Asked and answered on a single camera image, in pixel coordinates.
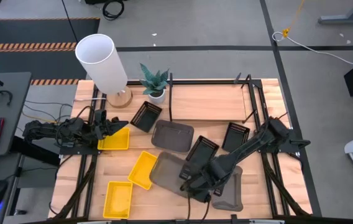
potted plant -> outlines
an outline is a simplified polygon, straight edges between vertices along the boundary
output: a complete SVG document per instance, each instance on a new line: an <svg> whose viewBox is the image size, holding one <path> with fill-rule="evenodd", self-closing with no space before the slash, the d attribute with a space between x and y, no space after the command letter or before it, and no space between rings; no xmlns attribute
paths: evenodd
<svg viewBox="0 0 353 224"><path fill-rule="evenodd" d="M152 103L163 103L165 100L165 87L168 80L168 71L165 71L160 74L160 71L153 75L145 65L140 65L146 80L139 80L141 84L146 87L144 91L145 95L149 96L149 100Z"/></svg>

lamp shade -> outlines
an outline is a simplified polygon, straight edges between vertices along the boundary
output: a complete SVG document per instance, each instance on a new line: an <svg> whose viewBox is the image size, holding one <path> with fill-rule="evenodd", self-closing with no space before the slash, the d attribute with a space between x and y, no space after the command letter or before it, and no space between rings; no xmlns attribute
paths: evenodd
<svg viewBox="0 0 353 224"><path fill-rule="evenodd" d="M76 57L102 93L113 95L126 87L127 75L110 37L85 37L77 44Z"/></svg>

lamp base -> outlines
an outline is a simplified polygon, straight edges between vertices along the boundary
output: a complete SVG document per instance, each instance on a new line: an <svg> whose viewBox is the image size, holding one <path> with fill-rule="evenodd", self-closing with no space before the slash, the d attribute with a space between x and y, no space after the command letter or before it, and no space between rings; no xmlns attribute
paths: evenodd
<svg viewBox="0 0 353 224"><path fill-rule="evenodd" d="M128 106L131 103L131 101L132 101L131 90L128 88L128 86L126 86L124 88L124 91L125 91L125 93L120 92L118 94L108 95L108 101L112 107L125 108L126 106Z"/></svg>

black mat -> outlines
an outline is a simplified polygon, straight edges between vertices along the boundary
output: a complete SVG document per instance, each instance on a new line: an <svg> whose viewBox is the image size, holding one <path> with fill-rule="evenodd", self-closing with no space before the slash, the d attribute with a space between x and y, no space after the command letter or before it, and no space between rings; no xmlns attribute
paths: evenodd
<svg viewBox="0 0 353 224"><path fill-rule="evenodd" d="M78 40L96 34L99 19L72 19ZM67 19L0 20L0 43L76 42Z"/></svg>
<svg viewBox="0 0 353 224"><path fill-rule="evenodd" d="M0 73L31 72L32 79L85 79L75 52L0 52Z"/></svg>
<svg viewBox="0 0 353 224"><path fill-rule="evenodd" d="M72 19L78 40L98 32L99 19ZM76 42L66 19L0 20L0 44ZM0 73L31 72L33 80L85 79L74 51L0 52Z"/></svg>

yellow cable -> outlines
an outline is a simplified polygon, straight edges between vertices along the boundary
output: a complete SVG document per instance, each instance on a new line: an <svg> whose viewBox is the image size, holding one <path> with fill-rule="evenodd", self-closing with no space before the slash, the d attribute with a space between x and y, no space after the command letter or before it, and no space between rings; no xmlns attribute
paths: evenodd
<svg viewBox="0 0 353 224"><path fill-rule="evenodd" d="M283 29L283 37L284 38L288 37L288 33L290 32L291 27L294 25L295 21L298 19L298 16L300 15L300 12L302 10L302 6L303 6L304 2L305 2L305 0L301 1L301 4L298 7L298 10L295 12L295 17L294 17L293 21L291 22L291 25L289 27L287 27L286 29Z"/></svg>

